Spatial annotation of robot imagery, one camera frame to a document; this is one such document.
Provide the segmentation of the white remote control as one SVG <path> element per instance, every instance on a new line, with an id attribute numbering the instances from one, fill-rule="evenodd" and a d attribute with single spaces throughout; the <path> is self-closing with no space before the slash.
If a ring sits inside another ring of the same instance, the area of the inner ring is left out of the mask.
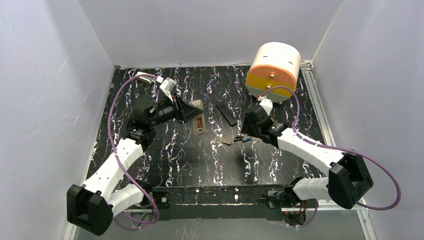
<path id="1" fill-rule="evenodd" d="M 190 102 L 190 104 L 193 107 L 201 109 L 202 111 L 204 110 L 203 102 L 200 99 L 193 100 L 193 101 Z M 194 133 L 195 136 L 203 135 L 208 131 L 207 128 L 206 128 L 205 114 L 204 113 L 196 116 L 192 120 L 192 124 L 193 124 L 193 133 Z"/>

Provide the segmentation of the beige battery cover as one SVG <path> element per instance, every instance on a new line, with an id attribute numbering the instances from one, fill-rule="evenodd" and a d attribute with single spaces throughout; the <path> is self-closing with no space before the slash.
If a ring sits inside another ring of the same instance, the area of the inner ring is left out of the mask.
<path id="1" fill-rule="evenodd" d="M 220 141 L 222 144 L 225 144 L 225 145 L 228 145 L 228 146 L 231 146 L 231 145 L 233 144 L 233 140 L 232 140 L 232 139 L 225 138 L 225 137 L 221 137 L 221 138 L 219 139 L 219 141 Z"/>

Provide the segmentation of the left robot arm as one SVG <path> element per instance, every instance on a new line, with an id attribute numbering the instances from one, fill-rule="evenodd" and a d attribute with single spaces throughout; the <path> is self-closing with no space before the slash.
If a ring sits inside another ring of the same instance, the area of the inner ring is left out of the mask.
<path id="1" fill-rule="evenodd" d="M 73 184 L 66 193 L 67 221 L 96 236 L 106 232 L 113 218 L 147 199 L 154 216 L 159 209 L 153 197 L 135 179 L 120 189 L 115 187 L 128 169 L 150 146 L 156 136 L 155 127 L 168 121 L 187 123 L 203 114 L 203 110 L 184 102 L 178 95 L 161 94 L 158 101 L 149 95 L 138 97 L 133 105 L 122 139 L 115 145 L 112 131 L 109 139 L 112 153 L 101 167 L 81 185 Z"/>

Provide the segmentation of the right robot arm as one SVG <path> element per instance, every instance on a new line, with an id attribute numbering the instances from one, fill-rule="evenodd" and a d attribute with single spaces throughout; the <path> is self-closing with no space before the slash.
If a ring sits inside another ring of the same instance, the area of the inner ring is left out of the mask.
<path id="1" fill-rule="evenodd" d="M 312 144 L 311 139 L 282 122 L 273 121 L 270 107 L 260 104 L 244 112 L 241 132 L 290 152 L 316 167 L 324 177 L 297 177 L 282 190 L 268 193 L 272 204 L 295 205 L 307 200 L 333 201 L 351 209 L 374 185 L 363 157 L 345 150 Z"/>

